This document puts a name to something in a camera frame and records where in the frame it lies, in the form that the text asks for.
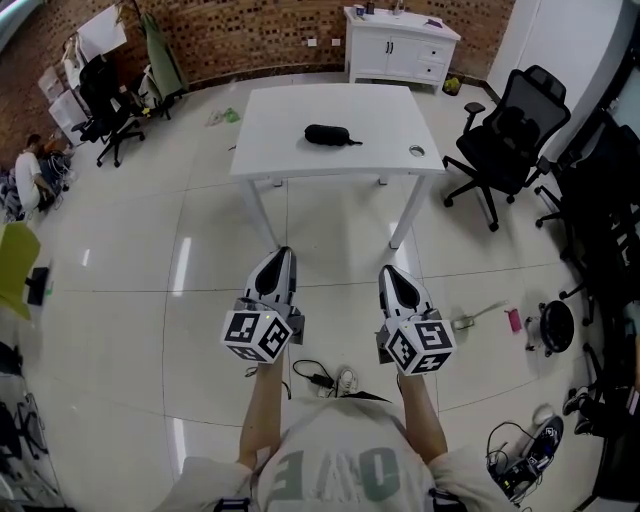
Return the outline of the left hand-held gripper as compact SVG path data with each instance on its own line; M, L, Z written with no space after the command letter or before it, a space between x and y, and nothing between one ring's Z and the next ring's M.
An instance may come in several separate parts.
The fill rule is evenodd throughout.
M238 358L273 364L289 343L302 345L305 316L290 305L296 292L296 255L290 247L269 253L249 274L244 296L226 313L220 343Z

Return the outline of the dark equipment clutter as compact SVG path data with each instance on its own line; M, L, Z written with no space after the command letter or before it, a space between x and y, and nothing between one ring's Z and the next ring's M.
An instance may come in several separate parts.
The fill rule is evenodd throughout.
M0 400L0 512L56 512L66 508L35 397L13 408Z

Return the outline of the dark sneaker pair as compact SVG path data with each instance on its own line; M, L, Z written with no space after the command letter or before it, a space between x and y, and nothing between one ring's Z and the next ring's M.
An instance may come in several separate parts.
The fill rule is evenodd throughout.
M562 414L569 416L574 412L579 412L582 403L590 397L589 389L586 386L580 388L571 388L568 391L567 398L562 406ZM574 428L576 435L590 435L592 423L582 413L579 414L579 418Z

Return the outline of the green bottle on floor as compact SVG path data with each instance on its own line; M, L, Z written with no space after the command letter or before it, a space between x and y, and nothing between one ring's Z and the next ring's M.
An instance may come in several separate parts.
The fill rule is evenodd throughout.
M232 107L227 108L224 111L216 110L212 112L206 122L207 127L213 127L221 123L233 124L241 120L239 113Z

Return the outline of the person's cream printed shirt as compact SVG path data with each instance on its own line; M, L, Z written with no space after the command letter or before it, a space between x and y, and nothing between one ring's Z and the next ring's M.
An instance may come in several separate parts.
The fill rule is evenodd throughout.
M400 416L382 401L300 399L268 461L188 457L154 512L517 512L474 451L425 463Z

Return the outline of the black mesh office chair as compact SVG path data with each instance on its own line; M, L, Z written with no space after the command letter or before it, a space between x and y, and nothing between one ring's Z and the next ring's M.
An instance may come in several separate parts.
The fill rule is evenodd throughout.
M442 158L443 165L455 166L471 180L444 199L450 208L454 198L479 189L489 209L489 229L499 229L492 192L499 191L513 203L515 196L537 177L548 171L542 150L549 139L571 118L565 104L566 87L552 73L539 65L510 72L506 89L494 111L481 124L475 117L485 110L478 102L465 106L468 113L456 146L466 161Z

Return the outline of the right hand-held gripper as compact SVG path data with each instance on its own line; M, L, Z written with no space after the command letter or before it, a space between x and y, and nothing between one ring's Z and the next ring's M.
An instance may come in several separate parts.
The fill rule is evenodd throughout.
M394 363L404 376L438 371L456 351L451 322L432 308L424 285L406 271L385 265L378 276L381 309L387 319L376 333L379 362Z

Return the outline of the black glasses case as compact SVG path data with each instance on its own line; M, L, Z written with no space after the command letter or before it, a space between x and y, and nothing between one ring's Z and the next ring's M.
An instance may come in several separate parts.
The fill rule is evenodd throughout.
M311 124L304 130L305 139L312 144L343 147L343 146L361 146L361 141L355 141L351 138L350 132L339 126L329 126L321 124Z

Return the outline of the white board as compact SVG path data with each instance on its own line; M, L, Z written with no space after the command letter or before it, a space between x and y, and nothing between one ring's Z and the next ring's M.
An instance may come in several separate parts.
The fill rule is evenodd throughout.
M77 30L81 52L88 61L127 43L120 14L121 6L111 5Z

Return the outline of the green hanging coat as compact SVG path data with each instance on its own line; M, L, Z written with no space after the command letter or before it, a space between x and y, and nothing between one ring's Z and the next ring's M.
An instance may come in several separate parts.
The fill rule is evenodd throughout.
M185 93L189 85L159 24L150 13L140 18L146 36L151 73L162 99Z

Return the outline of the person's left forearm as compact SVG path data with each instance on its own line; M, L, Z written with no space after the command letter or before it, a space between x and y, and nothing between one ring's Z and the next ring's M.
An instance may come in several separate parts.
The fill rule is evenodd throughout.
M272 456L281 442L283 357L259 364L239 441L238 462L254 470L260 454Z

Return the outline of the metal long-handled scoop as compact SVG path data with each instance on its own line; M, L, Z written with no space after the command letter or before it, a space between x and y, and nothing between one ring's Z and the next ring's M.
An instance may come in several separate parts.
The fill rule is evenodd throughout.
M503 308L505 306L507 306L509 304L508 301L500 301L500 302L496 302L484 309L482 309L481 311L478 311L477 313L471 314L471 315L463 315L457 319L455 319L452 322L452 326L453 329L456 331L461 331L461 330L465 330L468 329L470 327L473 327L475 325L475 321L478 317L489 313L491 311L494 311L496 309L500 309Z

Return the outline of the white chair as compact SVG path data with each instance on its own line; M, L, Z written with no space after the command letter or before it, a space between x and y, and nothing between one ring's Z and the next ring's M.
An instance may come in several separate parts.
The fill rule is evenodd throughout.
M147 65L144 68L138 89L138 97L142 105L142 112L146 117L150 118L152 115L159 115L167 120L171 119L169 104L160 94L151 65Z

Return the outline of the white storage boxes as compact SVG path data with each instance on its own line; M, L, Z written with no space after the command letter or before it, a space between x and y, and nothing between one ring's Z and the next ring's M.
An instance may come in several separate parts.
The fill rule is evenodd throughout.
M74 93L66 89L53 67L45 70L38 85L49 101L49 113L73 146L83 143L81 131L73 130L76 125L86 123L88 117L77 101Z

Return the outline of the black padded office chair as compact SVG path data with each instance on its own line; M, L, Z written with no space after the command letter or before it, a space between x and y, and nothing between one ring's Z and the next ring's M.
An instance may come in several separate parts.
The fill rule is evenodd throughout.
M98 167L112 151L113 165L119 168L122 142L134 138L144 141L145 134L130 100L120 91L115 64L103 55L94 57L80 72L79 93L90 115L87 121L74 125L72 131L80 134L81 142L103 141L105 147L96 158Z

